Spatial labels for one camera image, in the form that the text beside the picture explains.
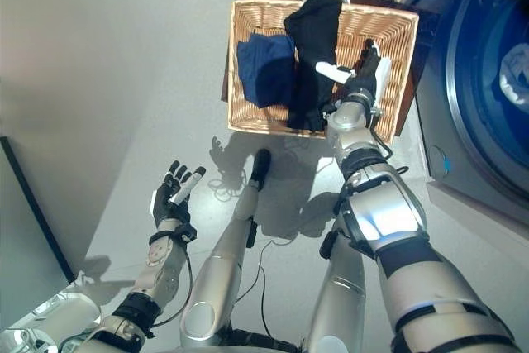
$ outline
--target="cable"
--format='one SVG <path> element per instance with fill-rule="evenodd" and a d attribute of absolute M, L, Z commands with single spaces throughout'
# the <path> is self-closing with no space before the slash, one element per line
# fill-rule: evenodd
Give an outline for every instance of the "cable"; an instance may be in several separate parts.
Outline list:
<path fill-rule="evenodd" d="M 173 316 L 169 317 L 167 320 L 164 320 L 164 321 L 159 322 L 157 324 L 153 324 L 153 326 L 151 328 L 160 327 L 160 326 L 163 326 L 163 325 L 167 324 L 168 322 L 173 321 L 176 317 L 178 317 L 183 312 L 183 310 L 185 309 L 185 307 L 187 306 L 187 304 L 189 302 L 189 299 L 191 298 L 191 291 L 193 290 L 193 270 L 191 269 L 191 260 L 189 259 L 188 251 L 187 250 L 183 250 L 183 253 L 185 254 L 185 260 L 188 262 L 188 272 L 189 272 L 189 291 L 188 291 L 188 296 L 186 297 L 185 302 L 183 303 L 182 307 Z"/>
<path fill-rule="evenodd" d="M 90 335 L 90 332 L 81 332 L 80 334 L 77 334 L 77 335 L 73 335 L 73 336 L 69 336 L 68 338 L 66 338 L 65 340 L 63 340 L 60 345 L 59 345 L 59 349 L 57 350 L 57 353 L 62 353 L 64 347 L 66 346 L 66 344 L 74 339 L 77 339 L 77 338 L 82 338 L 83 336 L 88 336 Z"/>
<path fill-rule="evenodd" d="M 263 272 L 263 293 L 261 294 L 261 320 L 263 320 L 263 326 L 264 326 L 264 330 L 266 331 L 266 335 L 268 335 L 271 338 L 272 336 L 270 335 L 270 330 L 268 329 L 268 326 L 266 325 L 266 320 L 265 320 L 266 273 L 265 273 L 265 269 L 261 265 L 259 265 L 259 269 Z"/>
<path fill-rule="evenodd" d="M 257 274 L 255 275 L 254 282 L 251 284 L 251 286 L 239 297 L 235 300 L 235 303 L 239 302 L 241 299 L 243 299 L 248 293 L 255 287 L 257 284 L 257 280 L 259 279 L 259 271 L 262 269 L 261 264 L 263 263 L 263 253 L 266 250 L 266 247 L 268 247 L 270 244 L 272 244 L 273 240 L 270 240 L 266 245 L 261 249 L 261 253 L 259 255 L 259 264 L 257 265 Z"/>
<path fill-rule="evenodd" d="M 257 280 L 259 279 L 259 270 L 262 268 L 261 264 L 263 263 L 263 253 L 266 250 L 266 247 L 268 247 L 270 244 L 274 244 L 274 246 L 288 246 L 289 244 L 292 244 L 293 240 L 287 242 L 287 243 L 278 243 L 275 240 L 270 240 L 266 245 L 261 249 L 261 253 L 259 255 L 259 264 L 257 264 L 257 274 L 255 275 L 255 279 L 252 282 L 251 286 L 239 297 L 235 300 L 235 303 L 239 302 L 241 299 L 243 299 L 257 284 Z"/>
<path fill-rule="evenodd" d="M 373 138 L 377 143 L 384 148 L 388 154 L 384 157 L 384 160 L 389 159 L 391 156 L 393 156 L 393 151 L 387 146 L 381 139 L 379 134 L 377 134 L 377 131 L 374 129 L 376 128 L 377 124 L 379 123 L 380 116 L 373 115 L 373 118 L 371 120 L 371 126 L 369 126 L 369 130 L 371 131 L 371 134 L 373 135 Z"/>

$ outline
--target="white floor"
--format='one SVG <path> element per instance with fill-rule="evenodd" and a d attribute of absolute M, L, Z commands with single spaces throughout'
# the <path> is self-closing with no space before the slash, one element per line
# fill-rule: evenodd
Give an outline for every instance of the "white floor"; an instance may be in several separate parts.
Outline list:
<path fill-rule="evenodd" d="M 10 33 L 2 39 L 6 48 L 19 50 L 7 53 L 11 58 L 2 55 L 3 128 L 16 138 L 31 186 L 74 268 L 87 275 L 87 283 L 94 280 L 91 295 L 103 313 L 125 297 L 145 260 L 154 230 L 150 195 L 170 163 L 178 159 L 190 168 L 207 168 L 190 203 L 198 229 L 198 240 L 189 246 L 196 274 L 230 219 L 251 155 L 266 146 L 274 163 L 255 217 L 261 228 L 246 254 L 242 288 L 255 277 L 267 241 L 293 239 L 264 254 L 264 309 L 275 337 L 299 342 L 325 272 L 318 248 L 342 181 L 323 141 L 226 128 L 226 104 L 219 96 L 231 0 L 2 1 L 9 11 L 3 29 Z M 49 96 L 40 95 L 44 89 Z M 413 108 L 395 140 L 392 162 L 410 166 L 405 179 L 424 204 L 434 246 L 529 350 L 529 274 L 429 203 L 421 150 Z M 69 239 L 75 231 L 81 231 L 82 244 Z M 377 270 L 370 260 L 365 269 L 364 351 L 389 351 L 392 332 Z M 166 315 L 181 304 L 186 277 L 183 272 L 182 288 Z M 263 332 L 260 291 L 258 284 L 236 305 L 236 327 Z M 177 346 L 178 321 L 156 334 L 145 352 Z"/>

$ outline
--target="washing machine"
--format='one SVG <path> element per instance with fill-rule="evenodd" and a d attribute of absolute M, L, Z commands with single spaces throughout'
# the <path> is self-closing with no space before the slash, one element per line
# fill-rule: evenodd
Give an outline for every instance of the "washing machine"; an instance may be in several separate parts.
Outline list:
<path fill-rule="evenodd" d="M 430 175 L 529 225 L 529 112 L 520 100 L 529 84 L 515 73 L 509 95 L 501 73 L 520 48 L 529 49 L 529 0 L 450 0 L 417 106 Z M 518 70 L 529 70 L 528 58 Z"/>

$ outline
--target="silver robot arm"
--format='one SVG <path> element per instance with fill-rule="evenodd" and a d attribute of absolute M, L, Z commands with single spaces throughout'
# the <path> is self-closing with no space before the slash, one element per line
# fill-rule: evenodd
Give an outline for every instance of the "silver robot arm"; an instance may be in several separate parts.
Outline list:
<path fill-rule="evenodd" d="M 366 82 L 346 84 L 349 97 L 328 117 L 326 136 L 345 178 L 337 221 L 350 245 L 377 262 L 392 351 L 519 351 L 505 324 L 431 247 L 421 204 L 367 127 L 375 93 Z"/>
<path fill-rule="evenodd" d="M 187 244 L 197 237 L 190 224 L 187 201 L 206 170 L 186 170 L 175 161 L 153 192 L 150 211 L 157 232 L 149 240 L 145 268 L 122 304 L 104 318 L 76 353 L 136 353 L 145 339 L 153 336 L 150 329 L 177 293 L 180 270 L 189 262 Z"/>

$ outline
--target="woven basket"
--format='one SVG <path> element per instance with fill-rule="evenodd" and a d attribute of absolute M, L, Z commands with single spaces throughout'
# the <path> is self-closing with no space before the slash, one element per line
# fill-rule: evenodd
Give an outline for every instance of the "woven basket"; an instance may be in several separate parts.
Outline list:
<path fill-rule="evenodd" d="M 282 105 L 257 108 L 246 101 L 237 67 L 237 43 L 248 41 L 251 33 L 261 35 L 285 34 L 283 21 L 297 11 L 303 2 L 287 0 L 236 0 L 231 8 L 231 32 L 228 66 L 228 127 L 236 131 L 263 134 L 324 137 L 323 132 L 294 130 L 287 127 L 288 109 Z M 352 67 L 360 58 L 365 40 L 373 38 L 382 56 L 392 61 L 391 75 L 379 106 L 384 115 L 377 125 L 377 132 L 391 143 L 397 125 L 398 111 L 403 99 L 407 74 L 412 62 L 413 47 L 419 17 L 412 12 L 389 8 L 342 5 L 337 63 Z M 335 84 L 332 101 L 344 93 Z"/>

